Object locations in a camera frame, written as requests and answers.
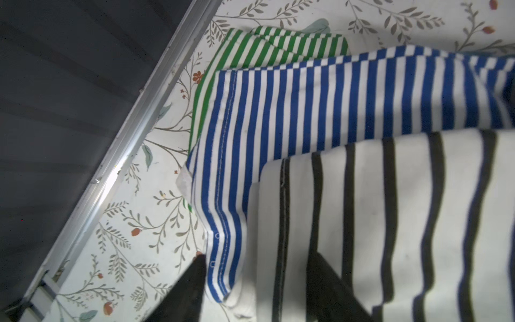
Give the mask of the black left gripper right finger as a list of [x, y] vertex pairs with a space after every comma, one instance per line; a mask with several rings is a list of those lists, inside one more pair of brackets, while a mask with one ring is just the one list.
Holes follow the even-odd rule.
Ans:
[[308, 257], [306, 296], [307, 321], [373, 320], [318, 252]]

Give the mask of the green white striped garment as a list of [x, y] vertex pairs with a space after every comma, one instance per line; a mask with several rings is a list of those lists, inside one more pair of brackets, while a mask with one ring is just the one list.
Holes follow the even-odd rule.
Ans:
[[274, 27], [257, 27], [250, 32], [230, 29], [194, 94], [189, 150], [196, 144], [205, 123], [216, 87], [216, 72], [343, 56], [348, 51], [348, 41], [340, 34], [308, 34]]

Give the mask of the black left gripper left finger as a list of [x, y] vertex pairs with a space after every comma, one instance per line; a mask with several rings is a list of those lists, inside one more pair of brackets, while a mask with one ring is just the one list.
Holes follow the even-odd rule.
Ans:
[[200, 321], [206, 276], [205, 255], [197, 255], [145, 321]]

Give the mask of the navy white striped garment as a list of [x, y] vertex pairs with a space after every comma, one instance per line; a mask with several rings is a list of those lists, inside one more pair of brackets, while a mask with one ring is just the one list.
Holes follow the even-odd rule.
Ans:
[[243, 266], [249, 190], [264, 165], [362, 140], [514, 127], [514, 58], [397, 46], [213, 76], [177, 185], [207, 233], [207, 291]]

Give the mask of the black white striped garment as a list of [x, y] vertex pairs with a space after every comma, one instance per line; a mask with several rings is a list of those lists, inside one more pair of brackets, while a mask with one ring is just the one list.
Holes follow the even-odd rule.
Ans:
[[268, 162], [235, 315], [308, 321], [320, 255], [376, 321], [514, 320], [514, 132], [368, 140]]

